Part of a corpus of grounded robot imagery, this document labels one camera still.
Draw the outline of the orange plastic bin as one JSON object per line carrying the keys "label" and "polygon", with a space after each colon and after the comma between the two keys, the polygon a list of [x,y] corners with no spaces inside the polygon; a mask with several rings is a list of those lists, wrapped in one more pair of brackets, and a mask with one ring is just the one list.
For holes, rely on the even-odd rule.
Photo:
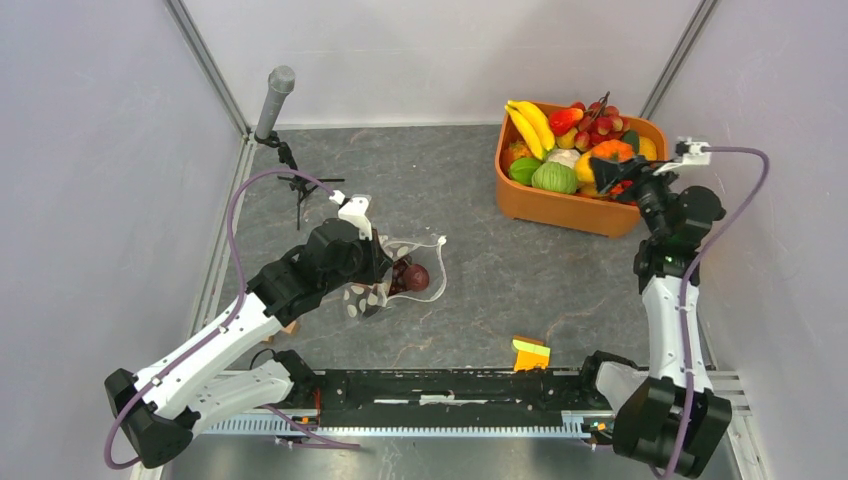
{"label": "orange plastic bin", "polygon": [[[538,103],[548,117],[552,112],[576,107],[584,112],[591,105],[575,102],[570,106]],[[630,122],[630,129],[650,138],[657,147],[658,160],[667,156],[666,139],[653,123],[620,113]],[[507,112],[504,116],[494,157],[495,199],[501,212],[508,218],[564,227],[581,232],[617,238],[630,233],[639,222],[635,205],[615,202],[606,194],[604,199],[593,199],[576,193],[566,195],[524,186],[512,181],[500,165],[501,152],[506,145],[523,140]]]}

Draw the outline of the orange textured toy fruit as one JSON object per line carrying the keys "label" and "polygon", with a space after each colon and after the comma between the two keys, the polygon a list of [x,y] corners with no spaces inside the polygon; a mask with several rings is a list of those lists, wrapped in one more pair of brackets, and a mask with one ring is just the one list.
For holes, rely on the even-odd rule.
{"label": "orange textured toy fruit", "polygon": [[507,173],[511,165],[521,158],[533,158],[531,150],[524,140],[516,140],[510,142],[504,147],[500,156],[500,165],[502,170]]}

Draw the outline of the dark purple grape bunch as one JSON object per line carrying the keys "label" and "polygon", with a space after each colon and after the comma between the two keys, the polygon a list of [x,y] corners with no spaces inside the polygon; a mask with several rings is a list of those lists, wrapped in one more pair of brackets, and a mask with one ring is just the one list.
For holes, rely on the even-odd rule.
{"label": "dark purple grape bunch", "polygon": [[389,287],[389,295],[394,296],[409,290],[405,280],[405,272],[412,265],[408,256],[404,256],[393,263],[392,278]]}

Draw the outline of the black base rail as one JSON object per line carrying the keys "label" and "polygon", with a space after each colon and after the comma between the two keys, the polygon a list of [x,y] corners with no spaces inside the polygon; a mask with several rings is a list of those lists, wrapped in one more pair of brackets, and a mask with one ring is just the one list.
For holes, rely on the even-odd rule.
{"label": "black base rail", "polygon": [[319,371],[296,382],[287,409],[314,409],[326,427],[547,427],[607,400],[578,369]]}

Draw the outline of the green toy cabbage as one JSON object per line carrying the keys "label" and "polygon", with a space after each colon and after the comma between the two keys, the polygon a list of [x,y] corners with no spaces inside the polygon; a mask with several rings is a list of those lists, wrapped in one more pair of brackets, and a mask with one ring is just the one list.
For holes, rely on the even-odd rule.
{"label": "green toy cabbage", "polygon": [[533,173],[531,186],[548,192],[570,195],[578,190],[578,178],[572,168],[556,162],[546,162]]}

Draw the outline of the clear dotted zip top bag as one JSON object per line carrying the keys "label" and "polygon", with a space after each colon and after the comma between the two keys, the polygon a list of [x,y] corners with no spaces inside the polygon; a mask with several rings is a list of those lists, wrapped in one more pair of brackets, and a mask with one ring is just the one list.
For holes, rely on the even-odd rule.
{"label": "clear dotted zip top bag", "polygon": [[342,289],[341,313],[345,319],[364,320],[401,303],[432,303],[447,288],[445,235],[417,239],[381,236],[380,241],[392,267],[378,283],[352,283]]}

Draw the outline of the green toy lime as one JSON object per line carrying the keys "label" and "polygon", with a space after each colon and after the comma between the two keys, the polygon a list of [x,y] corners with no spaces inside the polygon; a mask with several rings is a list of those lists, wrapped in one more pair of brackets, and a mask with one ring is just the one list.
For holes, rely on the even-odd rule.
{"label": "green toy lime", "polygon": [[531,186],[533,175],[541,166],[542,162],[536,158],[521,157],[510,164],[507,173],[512,181]]}

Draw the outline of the red grape bunch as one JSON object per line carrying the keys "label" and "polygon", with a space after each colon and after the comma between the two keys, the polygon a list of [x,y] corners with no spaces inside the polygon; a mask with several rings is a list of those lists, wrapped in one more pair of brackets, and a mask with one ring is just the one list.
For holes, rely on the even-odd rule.
{"label": "red grape bunch", "polygon": [[610,92],[593,102],[576,125],[573,147],[585,152],[591,147],[608,140],[620,140],[630,129],[628,119],[620,115],[619,109],[610,103]]}

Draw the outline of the yellow banana bunch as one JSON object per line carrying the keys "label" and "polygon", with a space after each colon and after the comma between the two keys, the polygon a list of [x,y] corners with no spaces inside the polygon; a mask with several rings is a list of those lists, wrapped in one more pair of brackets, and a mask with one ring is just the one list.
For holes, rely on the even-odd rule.
{"label": "yellow banana bunch", "polygon": [[549,126],[548,117],[530,101],[508,100],[505,110],[531,153],[537,159],[545,160],[549,152],[556,147],[555,135]]}

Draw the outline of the orange toy pumpkin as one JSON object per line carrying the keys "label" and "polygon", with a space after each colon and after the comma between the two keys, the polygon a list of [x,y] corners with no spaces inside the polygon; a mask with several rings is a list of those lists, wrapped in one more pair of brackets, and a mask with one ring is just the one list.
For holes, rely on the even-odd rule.
{"label": "orange toy pumpkin", "polygon": [[612,162],[626,162],[635,156],[634,147],[621,140],[606,140],[595,145],[589,152],[591,157]]}

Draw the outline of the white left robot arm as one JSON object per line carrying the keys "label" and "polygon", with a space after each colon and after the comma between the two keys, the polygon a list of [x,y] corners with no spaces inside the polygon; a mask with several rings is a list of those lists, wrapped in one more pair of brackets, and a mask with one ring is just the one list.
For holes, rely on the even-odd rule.
{"label": "white left robot arm", "polygon": [[373,284],[390,270],[375,230],[364,218],[329,219],[307,242],[264,266],[224,313],[159,362],[137,372],[118,369],[104,382],[115,416],[104,460],[115,470],[112,444],[124,433],[137,461],[152,469],[182,453],[210,426],[247,409],[284,401],[306,405],[313,379],[271,360],[223,381],[217,375],[260,340],[317,309],[348,284]]}

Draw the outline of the white toy cauliflower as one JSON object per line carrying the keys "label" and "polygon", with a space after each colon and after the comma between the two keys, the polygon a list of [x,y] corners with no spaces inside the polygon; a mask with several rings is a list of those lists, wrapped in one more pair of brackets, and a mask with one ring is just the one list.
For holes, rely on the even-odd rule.
{"label": "white toy cauliflower", "polygon": [[574,169],[581,156],[582,154],[576,149],[556,148],[548,153],[546,162],[552,162]]}

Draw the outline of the yellow toy lemon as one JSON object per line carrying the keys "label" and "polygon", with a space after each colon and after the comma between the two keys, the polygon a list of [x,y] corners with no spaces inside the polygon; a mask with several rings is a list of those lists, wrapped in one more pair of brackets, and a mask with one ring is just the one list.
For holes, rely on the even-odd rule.
{"label": "yellow toy lemon", "polygon": [[580,184],[594,184],[595,176],[590,165],[591,153],[583,153],[575,162],[573,167],[577,180]]}

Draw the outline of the yellow toy potato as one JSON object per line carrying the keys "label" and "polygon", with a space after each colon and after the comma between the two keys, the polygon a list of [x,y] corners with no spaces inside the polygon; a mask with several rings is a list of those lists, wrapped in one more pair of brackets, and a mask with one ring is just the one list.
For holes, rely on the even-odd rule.
{"label": "yellow toy potato", "polygon": [[640,135],[638,137],[638,154],[649,162],[658,160],[657,147],[655,143],[646,136]]}

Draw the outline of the tan wooden cube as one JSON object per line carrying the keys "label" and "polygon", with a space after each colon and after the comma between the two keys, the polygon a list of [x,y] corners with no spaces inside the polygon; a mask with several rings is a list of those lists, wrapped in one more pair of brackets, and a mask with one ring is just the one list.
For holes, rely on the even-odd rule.
{"label": "tan wooden cube", "polygon": [[283,328],[281,329],[281,332],[282,332],[282,333],[284,333],[284,334],[286,334],[286,335],[291,335],[291,336],[293,336],[293,335],[296,335],[296,334],[298,333],[298,331],[299,331],[299,330],[300,330],[300,324],[299,324],[299,322],[298,322],[298,321],[292,321],[290,324],[288,324],[287,326],[283,327]]}

